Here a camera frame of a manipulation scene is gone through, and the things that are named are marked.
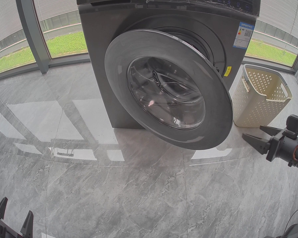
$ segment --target gray tile floor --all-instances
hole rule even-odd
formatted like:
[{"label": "gray tile floor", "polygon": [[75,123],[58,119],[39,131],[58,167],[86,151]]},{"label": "gray tile floor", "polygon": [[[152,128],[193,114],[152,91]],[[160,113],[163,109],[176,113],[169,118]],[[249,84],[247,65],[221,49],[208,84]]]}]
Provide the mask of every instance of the gray tile floor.
[{"label": "gray tile floor", "polygon": [[[274,119],[298,115],[294,99]],[[4,221],[34,237],[263,238],[281,235],[298,208],[298,169],[266,161],[233,125],[205,151],[145,130],[112,129],[90,64],[0,81],[0,200]],[[298,221],[298,212],[290,225]]]}]

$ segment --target glass wall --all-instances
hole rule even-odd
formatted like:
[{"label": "glass wall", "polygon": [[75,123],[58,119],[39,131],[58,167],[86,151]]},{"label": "glass wall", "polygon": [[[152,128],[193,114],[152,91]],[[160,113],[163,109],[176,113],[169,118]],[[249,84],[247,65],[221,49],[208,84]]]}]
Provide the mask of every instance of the glass wall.
[{"label": "glass wall", "polygon": [[298,0],[261,0],[246,56],[292,66],[298,54]]},{"label": "glass wall", "polygon": [[76,0],[34,0],[52,58],[87,53]]},{"label": "glass wall", "polygon": [[0,0],[0,72],[33,62],[16,0]]}]

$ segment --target cream plastic basket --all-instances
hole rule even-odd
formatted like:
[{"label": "cream plastic basket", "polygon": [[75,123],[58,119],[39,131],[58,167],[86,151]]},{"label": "cream plastic basket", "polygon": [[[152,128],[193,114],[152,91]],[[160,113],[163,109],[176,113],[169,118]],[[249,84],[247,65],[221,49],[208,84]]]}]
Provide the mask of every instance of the cream plastic basket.
[{"label": "cream plastic basket", "polygon": [[232,97],[234,123],[256,128],[268,125],[292,99],[291,91],[280,73],[245,64]]}]

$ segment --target washing machine door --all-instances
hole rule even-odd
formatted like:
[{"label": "washing machine door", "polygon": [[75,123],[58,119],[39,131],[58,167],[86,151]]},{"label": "washing machine door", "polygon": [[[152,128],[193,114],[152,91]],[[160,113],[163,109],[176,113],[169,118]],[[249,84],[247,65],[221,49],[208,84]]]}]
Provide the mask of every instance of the washing machine door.
[{"label": "washing machine door", "polygon": [[167,142],[209,149],[231,130],[233,105],[223,79],[197,49],[175,36],[125,32],[110,43],[105,70],[127,112]]}]

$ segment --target grass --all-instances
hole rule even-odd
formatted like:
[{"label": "grass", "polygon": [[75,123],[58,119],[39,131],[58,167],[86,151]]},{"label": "grass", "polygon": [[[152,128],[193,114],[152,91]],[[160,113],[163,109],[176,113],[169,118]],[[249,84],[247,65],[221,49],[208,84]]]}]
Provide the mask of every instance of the grass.
[{"label": "grass", "polygon": [[[46,42],[52,58],[87,52],[83,32],[67,34]],[[0,58],[0,72],[35,62],[29,47]]]},{"label": "grass", "polygon": [[[46,42],[52,58],[87,52],[83,32],[67,34]],[[296,55],[261,41],[251,40],[246,55],[292,66]],[[0,72],[34,62],[29,47],[0,58]]]},{"label": "grass", "polygon": [[293,53],[257,40],[250,41],[246,56],[274,61],[288,66],[292,66],[296,59],[296,55]]},{"label": "grass", "polygon": [[30,48],[23,48],[20,51],[0,58],[0,72],[32,62],[35,62],[35,60]]},{"label": "grass", "polygon": [[52,58],[87,52],[83,32],[67,34],[46,42]]}]

